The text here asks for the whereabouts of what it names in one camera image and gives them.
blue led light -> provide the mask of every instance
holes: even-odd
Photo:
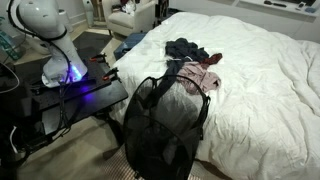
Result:
[[[81,74],[79,72],[79,70],[75,67],[75,66],[71,66],[72,69],[72,74],[76,77],[74,80],[79,80],[81,79]]]

white duvet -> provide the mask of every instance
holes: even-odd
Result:
[[[320,45],[224,16],[178,13],[115,63],[128,100],[167,67],[165,44],[180,37],[223,59],[209,67],[221,78],[197,158],[233,179],[320,179]]]

clothing pile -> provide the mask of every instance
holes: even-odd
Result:
[[[188,77],[196,82],[203,92],[216,90],[221,85],[221,80],[216,73],[208,72],[210,65],[217,64],[222,58],[222,54],[214,54],[209,57],[209,54],[204,48],[198,48],[198,45],[193,42],[188,42],[184,38],[179,38],[176,41],[168,41],[166,44],[166,55],[172,59],[167,61],[168,69],[165,75],[180,75]],[[195,94],[197,89],[184,78],[177,78],[190,94]]]

floor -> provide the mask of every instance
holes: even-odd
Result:
[[[107,30],[88,29],[80,24],[70,34],[75,39],[83,31],[109,34]],[[115,63],[113,51],[125,39],[113,34],[112,40],[104,48],[107,62]],[[23,45],[26,54],[17,62],[24,63],[44,57],[36,53],[28,45]],[[53,144],[32,154],[27,162],[18,170],[19,180],[99,180],[108,179],[103,172],[106,163],[103,152],[114,149],[116,140],[108,124],[94,117],[89,117],[72,126],[72,130]],[[207,171],[204,166],[196,162],[193,167],[194,175],[204,180],[218,180],[215,175]]]

black mesh laundry bag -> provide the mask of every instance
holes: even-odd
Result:
[[[197,92],[189,94],[180,83],[163,86],[179,78],[190,81]],[[209,103],[210,98],[187,77],[148,77],[139,85],[124,119],[126,157],[136,178],[188,178]]]

